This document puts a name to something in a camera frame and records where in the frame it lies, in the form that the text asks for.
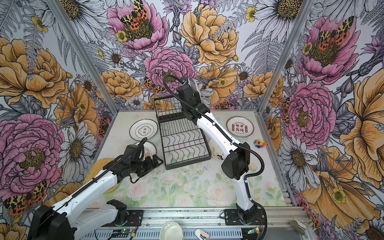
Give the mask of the blue white striped plate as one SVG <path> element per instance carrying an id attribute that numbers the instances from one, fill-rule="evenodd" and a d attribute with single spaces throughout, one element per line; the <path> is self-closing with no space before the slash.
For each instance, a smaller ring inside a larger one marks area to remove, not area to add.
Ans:
<path id="1" fill-rule="evenodd" d="M 189 79 L 189 85 L 191 86 L 194 95 L 196 95 L 196 94 L 200 95 L 200 90 L 199 90 L 198 84 L 194 79 Z"/>

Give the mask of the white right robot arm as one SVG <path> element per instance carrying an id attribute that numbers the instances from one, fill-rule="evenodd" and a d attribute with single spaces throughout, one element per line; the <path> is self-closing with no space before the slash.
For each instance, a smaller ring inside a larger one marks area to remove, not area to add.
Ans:
<path id="1" fill-rule="evenodd" d="M 189 85 L 187 77 L 180 79 L 167 74 L 163 77 L 163 84 L 165 89 L 181 103 L 182 113 L 186 119 L 208 134 L 224 153 L 222 170 L 233 180 L 240 222 L 248 225 L 256 218 L 257 213 L 266 215 L 264 207 L 252 199 L 248 181 L 248 178 L 257 177 L 265 170 L 263 158 L 253 151 L 249 144 L 241 143 L 223 129 L 209 107 L 202 103 L 200 94 Z"/>

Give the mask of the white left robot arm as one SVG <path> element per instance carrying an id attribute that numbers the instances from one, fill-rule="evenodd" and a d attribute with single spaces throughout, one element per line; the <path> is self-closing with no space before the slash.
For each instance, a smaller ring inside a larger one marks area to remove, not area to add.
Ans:
<path id="1" fill-rule="evenodd" d="M 128 145 L 124 154 L 107 163 L 95 177 L 77 191 L 51 207 L 40 207 L 33 216 L 29 240 L 79 240 L 104 225 L 124 225 L 129 219 L 127 205 L 110 200 L 102 208 L 83 214 L 107 190 L 133 174 L 144 177 L 163 164 L 157 155 L 147 157 L 143 138 Z"/>

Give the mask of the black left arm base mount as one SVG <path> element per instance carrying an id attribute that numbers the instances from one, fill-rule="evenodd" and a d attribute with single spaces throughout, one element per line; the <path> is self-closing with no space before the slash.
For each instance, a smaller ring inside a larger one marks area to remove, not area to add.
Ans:
<path id="1" fill-rule="evenodd" d="M 142 225 L 143 210 L 128 209 L 126 204 L 118 200 L 110 200 L 107 205 L 113 206 L 118 214 L 114 221 L 103 225 L 103 227 L 140 227 Z"/>

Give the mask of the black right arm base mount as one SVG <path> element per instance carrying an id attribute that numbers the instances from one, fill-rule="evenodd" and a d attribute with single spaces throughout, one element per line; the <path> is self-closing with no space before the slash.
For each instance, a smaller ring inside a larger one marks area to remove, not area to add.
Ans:
<path id="1" fill-rule="evenodd" d="M 259 207 L 253 207 L 247 211 L 241 208 L 225 209 L 219 217 L 225 221 L 226 226 L 261 226 L 267 224 L 266 211 Z"/>

